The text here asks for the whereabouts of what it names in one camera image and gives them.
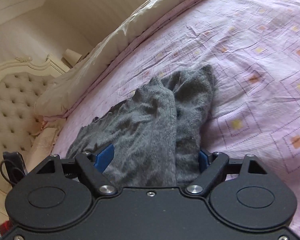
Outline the grey argyle knit sweater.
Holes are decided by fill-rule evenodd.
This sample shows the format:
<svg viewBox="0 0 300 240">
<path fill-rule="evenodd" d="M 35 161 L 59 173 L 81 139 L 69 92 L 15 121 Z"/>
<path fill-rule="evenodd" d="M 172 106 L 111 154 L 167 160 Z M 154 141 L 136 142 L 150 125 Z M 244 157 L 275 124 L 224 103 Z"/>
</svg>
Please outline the grey argyle knit sweater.
<svg viewBox="0 0 300 240">
<path fill-rule="evenodd" d="M 104 175 L 117 187 L 184 186 L 199 175 L 200 130 L 213 100 L 209 65 L 153 77 L 79 130 L 66 156 L 112 144 Z"/>
</svg>

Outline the cream pillow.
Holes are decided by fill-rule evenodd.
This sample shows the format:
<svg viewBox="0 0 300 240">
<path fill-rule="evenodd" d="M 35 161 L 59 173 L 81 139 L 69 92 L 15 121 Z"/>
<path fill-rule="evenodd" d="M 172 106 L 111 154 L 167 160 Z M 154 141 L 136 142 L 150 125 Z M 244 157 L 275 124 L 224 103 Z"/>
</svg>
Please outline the cream pillow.
<svg viewBox="0 0 300 240">
<path fill-rule="evenodd" d="M 65 122 L 66 119 L 42 122 L 40 131 L 35 134 L 31 149 L 26 155 L 25 164 L 28 172 L 51 154 Z"/>
</svg>

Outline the beige duvet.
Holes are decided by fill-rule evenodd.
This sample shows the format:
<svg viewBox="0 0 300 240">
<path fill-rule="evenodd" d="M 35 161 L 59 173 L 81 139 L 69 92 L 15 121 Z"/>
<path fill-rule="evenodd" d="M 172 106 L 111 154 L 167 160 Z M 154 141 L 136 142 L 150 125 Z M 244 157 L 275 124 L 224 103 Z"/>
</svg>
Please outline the beige duvet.
<svg viewBox="0 0 300 240">
<path fill-rule="evenodd" d="M 67 117 L 145 39 L 202 0 L 147 0 L 78 65 L 55 78 L 37 100 L 35 113 L 46 118 Z"/>
</svg>

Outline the beige bedside lamp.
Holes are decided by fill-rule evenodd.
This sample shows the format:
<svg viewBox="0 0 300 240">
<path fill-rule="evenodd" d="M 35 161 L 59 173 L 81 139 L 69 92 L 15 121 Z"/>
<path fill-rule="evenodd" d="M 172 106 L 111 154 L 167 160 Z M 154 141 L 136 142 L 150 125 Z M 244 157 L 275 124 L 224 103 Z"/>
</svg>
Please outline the beige bedside lamp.
<svg viewBox="0 0 300 240">
<path fill-rule="evenodd" d="M 77 53 L 71 49 L 67 49 L 64 53 L 63 53 L 63 59 L 65 59 L 65 61 L 70 64 L 70 66 L 74 67 L 77 63 L 79 63 L 80 61 L 82 61 L 83 59 L 85 59 L 87 56 L 89 55 L 89 53 L 85 53 L 85 54 L 80 54 Z"/>
</svg>

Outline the cream tufted headboard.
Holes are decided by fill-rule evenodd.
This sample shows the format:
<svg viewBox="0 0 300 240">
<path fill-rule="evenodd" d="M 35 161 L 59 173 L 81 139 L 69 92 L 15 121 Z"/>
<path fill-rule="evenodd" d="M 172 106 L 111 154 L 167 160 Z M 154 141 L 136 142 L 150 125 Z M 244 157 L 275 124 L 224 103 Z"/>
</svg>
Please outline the cream tufted headboard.
<svg viewBox="0 0 300 240">
<path fill-rule="evenodd" d="M 50 81 L 69 68 L 49 54 L 42 64 L 31 57 L 17 57 L 0 64 L 0 162 L 3 152 L 29 153 L 43 119 L 34 112 Z M 0 208 L 4 208 L 10 184 L 0 174 Z"/>
</svg>

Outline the pink patterned bed sheet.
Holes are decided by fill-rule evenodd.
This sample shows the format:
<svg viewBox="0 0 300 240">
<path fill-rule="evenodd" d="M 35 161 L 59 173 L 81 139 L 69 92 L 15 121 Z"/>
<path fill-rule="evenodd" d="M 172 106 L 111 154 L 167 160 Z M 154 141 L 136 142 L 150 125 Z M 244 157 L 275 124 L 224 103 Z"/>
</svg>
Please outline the pink patterned bed sheet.
<svg viewBox="0 0 300 240">
<path fill-rule="evenodd" d="M 117 57 L 75 107 L 54 146 L 64 157 L 82 126 L 154 76 L 213 66 L 216 92 L 202 143 L 252 153 L 294 191 L 300 236 L 300 0 L 203 0 Z"/>
</svg>

